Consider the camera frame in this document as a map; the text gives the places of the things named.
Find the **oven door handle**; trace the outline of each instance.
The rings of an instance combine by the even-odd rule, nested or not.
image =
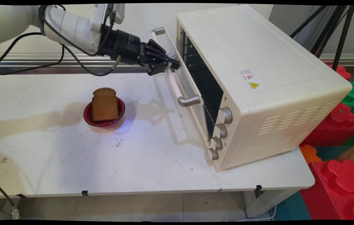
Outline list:
[[[159,27],[156,29],[153,29],[152,32],[152,39],[159,44],[159,41],[157,40],[157,35],[164,34],[164,27]],[[189,98],[184,98],[183,93],[181,92],[179,85],[177,84],[176,78],[171,71],[170,68],[166,68],[166,74],[167,78],[170,81],[171,88],[173,89],[174,94],[177,97],[178,104],[183,106],[183,107],[189,107],[194,104],[200,104],[201,103],[201,97],[199,95],[194,95]]]

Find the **bowl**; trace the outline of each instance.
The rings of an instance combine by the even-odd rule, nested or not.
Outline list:
[[[92,120],[92,102],[90,102],[87,107],[84,109],[84,120],[91,126],[94,127],[102,127],[102,128],[109,128],[113,127],[116,125],[121,117],[124,115],[125,111],[125,105],[124,102],[121,101],[121,99],[117,98],[117,104],[119,108],[119,116],[115,120],[109,120],[109,121],[93,121]]]

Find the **white table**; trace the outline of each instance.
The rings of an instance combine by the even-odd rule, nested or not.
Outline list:
[[[107,130],[83,118],[101,87],[114,88],[126,105],[120,123]],[[165,74],[0,76],[0,186],[10,197],[253,191],[256,185],[280,195],[313,184],[299,149],[216,171],[191,111],[178,105]]]

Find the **slice of bread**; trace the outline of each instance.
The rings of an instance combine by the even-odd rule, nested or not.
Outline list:
[[[94,91],[94,96],[116,95],[116,91],[111,88],[100,88]]]
[[[115,95],[99,95],[92,98],[93,121],[114,120],[118,116],[118,99]]]

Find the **black bowl rim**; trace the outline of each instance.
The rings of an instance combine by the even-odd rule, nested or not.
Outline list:
[[[123,104],[123,106],[124,106],[124,110],[121,112],[121,116],[119,116],[119,119],[117,119],[117,120],[114,120],[114,121],[112,121],[112,122],[110,122],[110,124],[104,124],[104,125],[95,125],[95,124],[91,124],[90,122],[88,122],[87,120],[86,120],[86,118],[85,118],[85,111],[87,110],[87,107],[89,106],[89,104],[91,104],[92,103],[92,101],[90,102],[90,103],[88,103],[88,105],[85,107],[85,109],[84,109],[84,112],[83,112],[83,117],[84,117],[84,120],[89,124],[89,125],[91,125],[91,126],[93,126],[93,127],[107,127],[107,126],[109,126],[109,125],[112,125],[112,124],[114,124],[114,123],[116,123],[118,120],[120,120],[121,119],[121,117],[123,117],[123,115],[124,115],[124,112],[126,111],[126,105],[124,104],[124,101],[123,100],[121,100],[121,99],[119,99],[120,101],[121,101],[121,103]]]

